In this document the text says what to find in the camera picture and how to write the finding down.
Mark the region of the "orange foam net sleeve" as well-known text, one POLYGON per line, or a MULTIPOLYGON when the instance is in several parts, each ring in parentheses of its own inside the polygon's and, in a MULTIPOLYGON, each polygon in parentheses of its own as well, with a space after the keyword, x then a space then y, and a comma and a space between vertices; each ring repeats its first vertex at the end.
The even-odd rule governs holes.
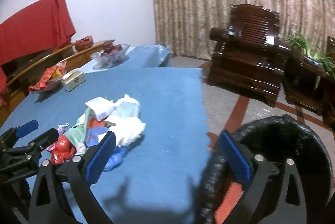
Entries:
POLYGON ((87 125, 88 131, 92 134, 101 135, 108 132, 107 123, 104 120, 97 121, 95 117, 91 117, 87 125))

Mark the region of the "glass snack dish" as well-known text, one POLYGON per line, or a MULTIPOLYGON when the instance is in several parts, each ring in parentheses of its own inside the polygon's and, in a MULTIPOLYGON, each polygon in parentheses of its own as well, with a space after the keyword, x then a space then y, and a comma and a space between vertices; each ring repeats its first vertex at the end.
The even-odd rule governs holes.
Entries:
POLYGON ((43 87, 38 86, 38 84, 36 84, 33 87, 30 87, 30 93, 42 94, 42 93, 54 92, 58 88, 61 88, 62 78, 50 79, 49 81, 44 83, 43 87))

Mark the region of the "dark red apples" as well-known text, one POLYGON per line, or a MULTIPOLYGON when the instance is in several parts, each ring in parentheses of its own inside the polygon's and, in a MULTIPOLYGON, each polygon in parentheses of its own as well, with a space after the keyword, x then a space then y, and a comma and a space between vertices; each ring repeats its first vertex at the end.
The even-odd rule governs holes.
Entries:
POLYGON ((101 57, 123 50, 120 44, 114 45, 113 43, 114 40, 107 40, 103 43, 102 47, 103 52, 101 53, 101 57))

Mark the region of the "black lined trash bin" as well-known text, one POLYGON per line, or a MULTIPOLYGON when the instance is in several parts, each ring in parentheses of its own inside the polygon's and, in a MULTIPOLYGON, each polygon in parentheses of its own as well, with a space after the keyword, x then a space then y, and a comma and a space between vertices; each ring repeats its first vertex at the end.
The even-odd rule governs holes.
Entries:
POLYGON ((233 183, 242 194, 226 223, 334 223, 329 153, 310 127, 291 116, 220 133, 198 188, 195 223, 215 223, 233 183))

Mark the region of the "red snack packets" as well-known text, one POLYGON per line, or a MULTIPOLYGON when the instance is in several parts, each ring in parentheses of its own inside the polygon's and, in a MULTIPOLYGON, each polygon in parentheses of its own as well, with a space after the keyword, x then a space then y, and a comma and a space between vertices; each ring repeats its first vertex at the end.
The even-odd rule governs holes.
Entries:
POLYGON ((43 87, 44 83, 49 81, 50 79, 55 79, 55 78, 62 78, 65 73, 66 73, 66 64, 67 61, 62 61, 62 62, 58 62, 56 65, 47 68, 43 75, 41 76, 40 80, 37 82, 38 86, 43 87))

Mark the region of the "red ornament on sideboard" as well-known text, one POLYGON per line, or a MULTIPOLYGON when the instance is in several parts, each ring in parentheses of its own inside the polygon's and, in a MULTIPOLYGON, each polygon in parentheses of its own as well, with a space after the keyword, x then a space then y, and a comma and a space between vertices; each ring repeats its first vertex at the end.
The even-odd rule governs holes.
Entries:
POLYGON ((76 51, 81 52, 81 51, 91 48, 93 46, 93 43, 94 43, 93 37, 86 36, 80 40, 77 40, 74 43, 74 47, 76 51))

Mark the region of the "green potted plant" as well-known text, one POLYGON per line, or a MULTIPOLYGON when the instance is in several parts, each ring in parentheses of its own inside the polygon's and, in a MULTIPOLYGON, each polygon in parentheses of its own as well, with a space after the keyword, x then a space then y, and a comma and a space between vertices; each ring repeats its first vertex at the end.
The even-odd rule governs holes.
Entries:
POLYGON ((311 43, 300 33, 287 36, 287 43, 291 48, 291 55, 299 61, 311 61, 322 71, 334 78, 334 60, 332 57, 323 53, 318 46, 312 47, 311 43))

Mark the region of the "white blue plastic pouch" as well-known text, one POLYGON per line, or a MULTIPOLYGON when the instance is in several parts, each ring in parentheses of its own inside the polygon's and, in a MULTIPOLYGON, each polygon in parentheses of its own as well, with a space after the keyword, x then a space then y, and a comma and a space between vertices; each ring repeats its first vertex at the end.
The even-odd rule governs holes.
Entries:
POLYGON ((140 119, 140 103, 128 94, 114 105, 112 113, 105 119, 109 130, 115 134, 117 147, 128 147, 135 143, 146 127, 140 119))

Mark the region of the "red cloth cover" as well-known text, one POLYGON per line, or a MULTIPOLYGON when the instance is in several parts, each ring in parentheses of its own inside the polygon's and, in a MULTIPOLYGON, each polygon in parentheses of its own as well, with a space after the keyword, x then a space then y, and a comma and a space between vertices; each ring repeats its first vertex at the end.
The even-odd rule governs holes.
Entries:
POLYGON ((65 0, 37 1, 1 23, 1 65, 63 47, 75 33, 65 0))

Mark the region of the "wooden sideboard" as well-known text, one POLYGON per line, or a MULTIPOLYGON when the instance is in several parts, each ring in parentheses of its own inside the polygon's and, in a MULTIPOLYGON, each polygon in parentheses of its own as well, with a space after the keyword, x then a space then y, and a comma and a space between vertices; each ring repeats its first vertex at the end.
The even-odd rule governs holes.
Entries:
POLYGON ((15 71, 7 77, 5 93, 6 104, 1 104, 1 124, 14 109, 29 95, 28 87, 36 84, 43 72, 59 62, 66 61, 66 71, 79 68, 91 61, 92 53, 102 50, 104 41, 93 43, 92 47, 76 52, 73 44, 59 50, 47 50, 28 62, 23 69, 15 71))

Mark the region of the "white blue medicine box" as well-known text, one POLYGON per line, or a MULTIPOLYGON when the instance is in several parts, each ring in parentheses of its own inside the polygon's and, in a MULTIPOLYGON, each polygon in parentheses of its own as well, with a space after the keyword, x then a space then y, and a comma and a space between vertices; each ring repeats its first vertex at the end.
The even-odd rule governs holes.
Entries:
POLYGON ((85 102, 85 105, 92 110, 97 121, 104 120, 115 108, 112 100, 100 96, 85 102))

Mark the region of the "blue plastic bag scrap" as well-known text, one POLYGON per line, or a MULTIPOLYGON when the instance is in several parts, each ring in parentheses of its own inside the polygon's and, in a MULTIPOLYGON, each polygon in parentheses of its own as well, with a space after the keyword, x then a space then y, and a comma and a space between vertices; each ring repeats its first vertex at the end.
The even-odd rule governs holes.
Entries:
POLYGON ((131 145, 117 146, 116 135, 109 130, 107 133, 101 135, 92 134, 87 131, 85 144, 89 148, 88 151, 91 148, 97 148, 92 157, 93 164, 97 164, 100 169, 102 169, 102 164, 104 164, 104 172, 109 172, 121 165, 124 157, 132 148, 131 145))

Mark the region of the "red plastic bag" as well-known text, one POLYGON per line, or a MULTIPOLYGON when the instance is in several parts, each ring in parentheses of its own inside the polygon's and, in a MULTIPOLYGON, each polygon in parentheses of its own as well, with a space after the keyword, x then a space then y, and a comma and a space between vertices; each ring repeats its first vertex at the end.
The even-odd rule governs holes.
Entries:
POLYGON ((62 164, 67 160, 71 159, 76 153, 76 148, 71 144, 71 142, 62 135, 57 140, 54 149, 50 155, 50 162, 52 164, 62 164))

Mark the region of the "glass fruit bowl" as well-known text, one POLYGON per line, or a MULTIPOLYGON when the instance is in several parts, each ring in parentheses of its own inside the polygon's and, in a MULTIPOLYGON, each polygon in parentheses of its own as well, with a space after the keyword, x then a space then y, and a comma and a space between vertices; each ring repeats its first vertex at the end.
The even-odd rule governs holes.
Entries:
POLYGON ((90 58, 95 62, 93 69, 102 70, 116 67, 129 59, 127 51, 130 48, 127 44, 120 44, 119 50, 105 54, 104 50, 92 53, 90 58))

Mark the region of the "tissue box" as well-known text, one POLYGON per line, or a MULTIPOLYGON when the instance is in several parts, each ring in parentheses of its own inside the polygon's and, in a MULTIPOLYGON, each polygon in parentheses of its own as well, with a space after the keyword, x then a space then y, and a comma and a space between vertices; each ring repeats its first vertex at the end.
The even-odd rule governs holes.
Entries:
POLYGON ((61 83, 64 89, 70 92, 85 81, 85 74, 79 69, 73 69, 62 77, 61 83))

